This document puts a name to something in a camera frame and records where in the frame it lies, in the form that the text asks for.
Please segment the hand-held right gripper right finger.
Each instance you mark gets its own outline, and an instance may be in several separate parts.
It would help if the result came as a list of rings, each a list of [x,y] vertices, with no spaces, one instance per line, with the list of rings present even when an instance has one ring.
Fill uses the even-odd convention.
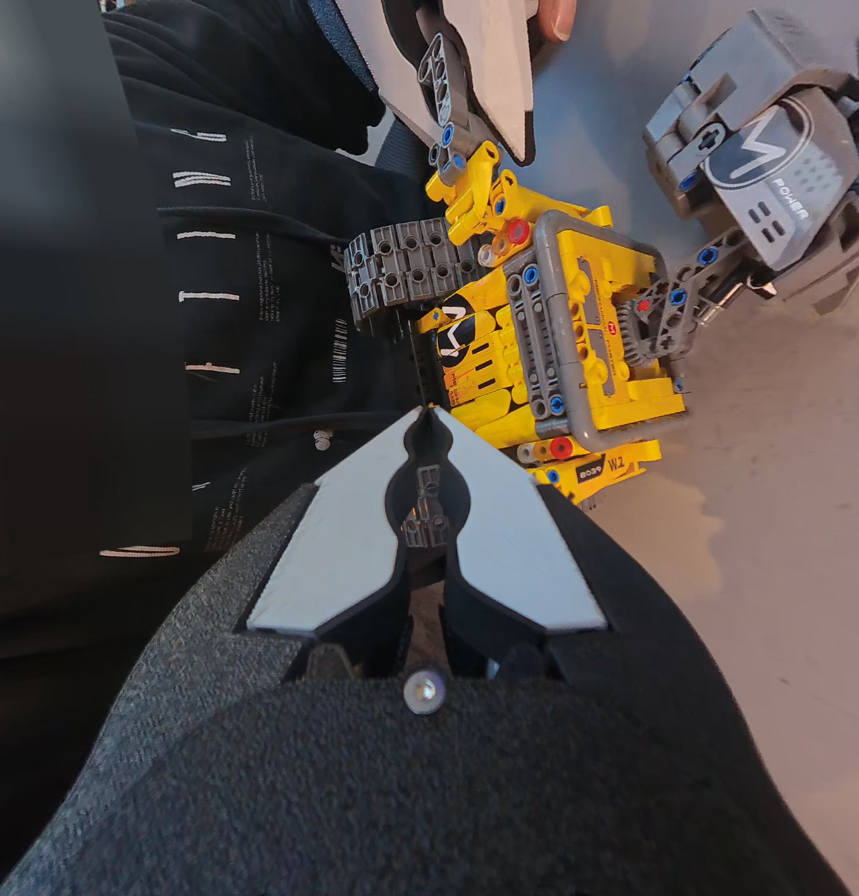
[[[571,637],[606,618],[535,479],[442,409],[429,412],[449,521],[443,605],[455,678],[566,678]]]

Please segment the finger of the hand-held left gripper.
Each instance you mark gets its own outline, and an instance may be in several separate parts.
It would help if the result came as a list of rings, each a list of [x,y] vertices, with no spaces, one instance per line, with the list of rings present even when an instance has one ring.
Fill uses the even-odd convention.
[[[412,2],[337,1],[379,91],[395,116],[426,146],[438,141],[438,123],[424,98],[417,68],[427,49]]]
[[[443,1],[457,34],[473,106],[520,166],[535,159],[534,91],[528,21],[537,1]]]

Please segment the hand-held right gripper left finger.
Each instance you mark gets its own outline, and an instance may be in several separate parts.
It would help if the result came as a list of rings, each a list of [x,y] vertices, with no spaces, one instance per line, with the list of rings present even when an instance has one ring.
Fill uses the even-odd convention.
[[[417,407],[315,482],[315,492],[258,585],[252,636],[335,644],[367,678],[398,674],[413,628],[408,545]]]

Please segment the dark grey brick connector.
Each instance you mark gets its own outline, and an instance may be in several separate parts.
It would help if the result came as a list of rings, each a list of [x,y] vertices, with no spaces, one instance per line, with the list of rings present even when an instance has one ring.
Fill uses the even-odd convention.
[[[446,546],[449,521],[439,500],[441,468],[419,467],[416,472],[416,499],[402,524],[407,544],[413,548]]]

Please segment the yellow tracked brick robot model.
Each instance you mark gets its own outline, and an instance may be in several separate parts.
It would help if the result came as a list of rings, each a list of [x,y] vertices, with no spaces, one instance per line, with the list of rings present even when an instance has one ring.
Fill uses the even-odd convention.
[[[407,342],[417,392],[573,504],[638,476],[687,413],[664,364],[620,332],[663,273],[659,252],[594,209],[520,185],[470,107],[467,72],[443,32],[417,77],[440,140],[426,185],[444,215],[358,235],[342,253],[358,331]]]

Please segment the person in black hoodie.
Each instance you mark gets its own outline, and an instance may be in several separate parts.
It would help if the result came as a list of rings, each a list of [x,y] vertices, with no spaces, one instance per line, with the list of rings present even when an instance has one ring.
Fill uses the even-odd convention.
[[[308,2],[324,36],[379,91],[336,2]],[[0,678],[54,678],[66,668],[132,665],[186,590],[303,483],[380,427],[345,426],[321,451],[312,430],[346,413],[395,418],[400,374],[390,351],[357,334],[329,244],[435,215],[408,175],[362,165],[240,115],[207,130],[132,106],[155,179],[180,303],[195,424],[277,423],[192,441],[192,535],[103,543],[103,553],[26,558],[0,575]]]

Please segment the grey robot model head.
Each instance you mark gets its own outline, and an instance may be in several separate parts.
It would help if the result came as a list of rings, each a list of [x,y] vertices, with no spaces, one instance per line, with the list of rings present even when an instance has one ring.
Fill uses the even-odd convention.
[[[722,233],[618,309],[627,364],[685,357],[744,288],[823,316],[859,283],[857,73],[789,14],[751,10],[649,121],[648,162],[681,218]]]

